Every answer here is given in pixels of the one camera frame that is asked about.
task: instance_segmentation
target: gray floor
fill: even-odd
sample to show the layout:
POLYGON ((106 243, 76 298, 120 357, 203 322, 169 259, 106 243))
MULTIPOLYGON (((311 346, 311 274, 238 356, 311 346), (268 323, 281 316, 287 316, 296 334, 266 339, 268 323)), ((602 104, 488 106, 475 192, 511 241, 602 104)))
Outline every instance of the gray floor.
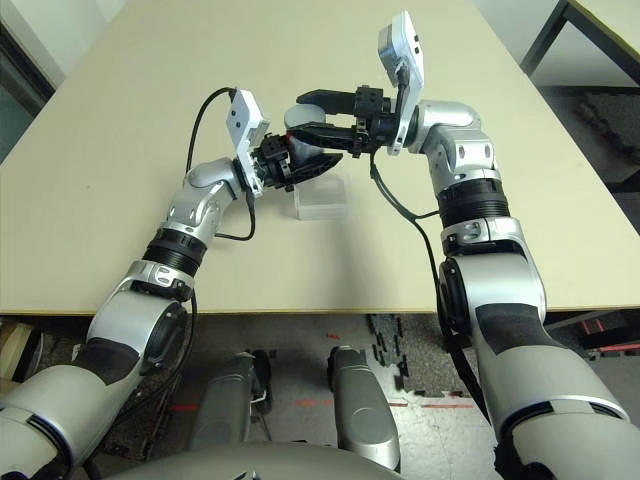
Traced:
MULTIPOLYGON (((364 316, 209 317, 202 320, 198 339, 174 396, 176 405, 197 404, 206 379, 235 352, 275 349, 274 408, 266 417, 273 439, 336 446, 326 362, 334 346, 351 345, 365 349, 369 364, 394 405, 405 478, 499 478, 492 466, 492 429, 473 402, 468 398, 426 398, 398 391, 397 369, 382 367, 372 358, 374 339, 364 316)), ((193 411, 173 414, 163 438, 154 447, 154 457, 184 448, 193 415, 193 411)), ((264 440, 259 424, 252 426, 250 439, 264 440)))

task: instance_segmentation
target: white table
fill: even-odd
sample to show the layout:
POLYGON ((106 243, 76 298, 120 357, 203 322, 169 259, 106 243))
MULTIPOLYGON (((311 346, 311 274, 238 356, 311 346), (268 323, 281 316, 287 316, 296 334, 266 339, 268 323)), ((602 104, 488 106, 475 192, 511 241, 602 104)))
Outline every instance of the white table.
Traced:
MULTIPOLYGON (((425 52, 424 96, 482 116, 550 309, 639 305, 640 239, 468 1, 138 0, 0 169, 0 313, 96 310, 180 188, 193 120, 211 91, 253 91, 274 132, 308 90, 368 84, 392 94, 377 34, 405 8, 425 52)), ((215 104, 204 119, 195 162, 232 154, 227 108, 215 104)), ((435 209, 425 158, 381 154, 378 163, 409 208, 435 209)), ((203 311, 435 309, 422 241, 377 192, 368 159, 345 158, 337 171, 349 179, 351 217, 301 222, 290 194, 268 192, 252 241, 212 243, 196 276, 203 311)), ((246 232, 245 208, 228 211, 225 232, 246 232)), ((439 253, 440 222, 424 223, 439 253)))

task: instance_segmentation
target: clear plastic box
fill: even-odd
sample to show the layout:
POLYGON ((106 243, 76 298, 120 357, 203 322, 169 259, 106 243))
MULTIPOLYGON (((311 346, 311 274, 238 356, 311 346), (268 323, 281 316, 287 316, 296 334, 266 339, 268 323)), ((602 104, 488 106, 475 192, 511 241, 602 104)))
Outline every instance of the clear plastic box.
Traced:
POLYGON ((296 185, 293 200, 299 220, 326 220, 349 215, 346 183, 336 174, 325 173, 296 185))

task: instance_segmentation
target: cable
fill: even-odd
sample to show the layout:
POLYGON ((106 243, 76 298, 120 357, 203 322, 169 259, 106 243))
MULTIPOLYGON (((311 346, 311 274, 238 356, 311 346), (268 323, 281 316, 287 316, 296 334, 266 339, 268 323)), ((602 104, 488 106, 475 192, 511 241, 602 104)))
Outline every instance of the cable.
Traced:
POLYGON ((245 193, 245 201, 247 202, 247 208, 249 209, 249 219, 251 220, 251 227, 249 234, 244 237, 238 237, 236 235, 229 235, 227 233, 216 233, 218 238, 226 238, 228 240, 237 240, 239 242, 246 242, 253 238, 253 234, 256 233, 256 197, 250 188, 247 188, 245 193))
POLYGON ((447 324, 442 315, 442 304, 440 300, 439 290, 440 283, 438 281, 438 270, 436 268, 436 261, 433 255, 433 249, 431 248, 431 242, 429 241, 429 237, 427 236, 424 229, 418 224, 416 220, 421 218, 428 218, 430 216, 436 215, 438 212, 430 212, 425 215, 415 215, 411 213, 404 205, 402 205, 398 199, 391 193, 389 188, 385 185, 382 177, 380 176, 380 172, 375 164, 375 154, 377 150, 371 152, 369 157, 369 165, 370 171, 369 174, 373 181, 375 182, 378 190, 382 193, 382 196, 391 204, 396 211, 402 215, 411 225, 413 225, 418 233, 422 237, 424 244, 427 248, 427 255, 429 257, 429 266, 431 267, 431 275, 433 277, 433 285, 436 292, 436 302, 437 302, 437 312, 438 312, 438 323, 440 325, 440 331, 442 332, 442 337, 444 341, 444 347, 451 356, 451 360, 453 361, 453 365, 458 372, 458 376, 464 383, 465 387, 469 391, 471 398, 473 398, 474 402, 478 406, 478 409, 482 412, 484 417, 489 420, 489 415, 487 413, 487 406, 484 402, 484 397, 482 395, 482 389, 480 388, 480 384, 469 365, 469 361, 462 350, 462 347, 456 342, 454 338, 453 331, 447 324))
MULTIPOLYGON (((207 99, 200 106, 200 110, 198 111, 198 115, 196 116, 196 121, 193 124, 193 128, 191 129, 191 139, 189 140, 189 151, 187 152, 187 166, 185 169, 185 174, 189 173, 191 170, 191 164, 193 163, 193 151, 196 146, 196 139, 198 137, 198 129, 200 128, 200 122, 202 121, 202 117, 204 116, 207 107, 211 102, 213 102, 216 98, 218 98, 223 93, 228 93, 229 98, 233 100, 234 95, 236 94, 236 89, 231 87, 223 87, 219 88, 211 95, 207 97, 207 99)), ((244 237, 239 237, 237 235, 229 235, 226 233, 216 233, 215 236, 218 238, 226 238, 228 240, 237 240, 240 242, 246 242, 247 240, 251 240, 253 235, 256 232, 256 212, 255 212, 255 195, 251 188, 247 187, 245 200, 247 202, 247 208, 249 209, 249 219, 251 220, 251 227, 249 230, 249 234, 244 237)))
POLYGON ((40 332, 40 349, 38 350, 38 356, 36 357, 36 363, 31 370, 30 377, 38 373, 38 367, 40 366, 40 361, 42 360, 42 351, 44 350, 44 332, 40 332))
POLYGON ((98 466, 93 461, 93 455, 87 458, 82 464, 82 468, 87 474, 87 478, 89 480, 100 480, 102 475, 100 474, 100 470, 98 470, 98 466))
POLYGON ((194 290, 193 294, 191 295, 191 329, 189 332, 189 339, 187 340, 187 346, 185 347, 182 357, 180 357, 180 361, 176 364, 171 374, 155 390, 149 393, 142 400, 137 401, 126 410, 123 410, 122 412, 120 412, 120 414, 113 421, 113 425, 111 428, 114 428, 120 425, 127 418, 129 418, 134 412, 138 411, 140 408, 147 405, 155 397, 160 395, 164 390, 166 390, 169 386, 171 386, 173 381, 177 378, 178 374, 182 370, 182 367, 184 366, 187 358, 189 357, 189 354, 191 353, 191 349, 193 347, 193 340, 195 338, 194 332, 196 329, 197 319, 198 319, 198 302, 196 300, 196 292, 194 290))
POLYGON ((215 92, 213 92, 211 95, 207 97, 207 99, 204 101, 204 103, 200 107, 200 111, 198 111, 198 115, 196 116, 196 121, 193 124, 193 129, 191 130, 191 140, 189 140, 189 152, 187 153, 187 170, 185 173, 189 173, 189 170, 191 170, 191 162, 193 160, 193 150, 196 146, 196 137, 198 136, 198 128, 200 127, 200 122, 202 121, 204 112, 209 106, 209 104, 213 102, 216 98, 218 98, 220 95, 222 95, 223 93, 228 93, 229 98, 233 100, 233 96, 236 93, 236 89, 231 87, 219 88, 218 90, 216 90, 215 92))

